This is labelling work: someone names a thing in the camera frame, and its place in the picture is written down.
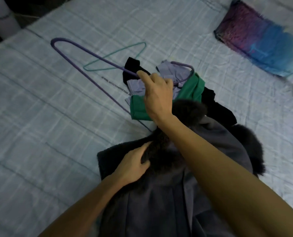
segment hand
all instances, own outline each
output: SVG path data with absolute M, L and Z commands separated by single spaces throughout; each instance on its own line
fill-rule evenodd
M 149 160 L 141 164 L 141 157 L 150 143 L 147 142 L 141 147 L 129 151 L 118 165 L 113 175 L 123 185 L 137 181 L 150 167 Z
M 144 71 L 138 71 L 137 74 L 146 87 L 144 96 L 146 111 L 158 125 L 161 119 L 172 114 L 173 81 L 163 79 L 156 73 L 149 76 Z

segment white bed sheet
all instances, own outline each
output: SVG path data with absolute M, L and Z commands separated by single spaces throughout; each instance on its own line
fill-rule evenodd
M 261 179 L 293 207 L 293 85 L 216 41 L 225 13 L 209 0 L 72 0 L 0 43 L 0 236 L 39 234 L 100 182 L 97 152 L 149 133 L 51 48 L 54 37 L 100 55 L 146 41 L 139 59 L 150 72 L 164 59 L 194 66 L 216 101 L 255 131 Z M 79 64 L 94 59 L 58 46 Z M 112 59 L 124 65 L 140 49 Z M 127 106 L 128 95 L 101 78 L 127 90 L 121 71 L 90 76 Z

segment green garment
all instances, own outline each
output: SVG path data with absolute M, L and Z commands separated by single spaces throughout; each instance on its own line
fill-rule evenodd
M 190 99 L 201 102 L 201 94 L 204 91 L 205 82 L 199 77 L 197 73 L 193 74 L 183 85 L 179 91 L 177 97 L 173 100 L 178 99 Z M 130 100 L 130 113 L 131 119 L 133 120 L 146 120 L 151 121 L 151 118 L 146 112 L 144 105 L 144 96 L 133 95 Z

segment multicolored pillow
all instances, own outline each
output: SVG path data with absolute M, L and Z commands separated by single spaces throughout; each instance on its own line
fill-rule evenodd
M 284 77 L 293 74 L 293 35 L 241 0 L 231 2 L 214 34 L 264 71 Z

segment person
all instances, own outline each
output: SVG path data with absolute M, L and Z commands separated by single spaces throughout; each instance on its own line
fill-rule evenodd
M 240 237 L 293 236 L 293 209 L 274 191 L 172 115 L 173 83 L 157 74 L 137 74 L 146 87 L 150 118 L 173 141 L 213 207 Z M 115 172 L 77 201 L 39 236 L 85 236 L 109 200 L 138 180 L 150 163 L 141 157 L 150 143 L 128 152 Z

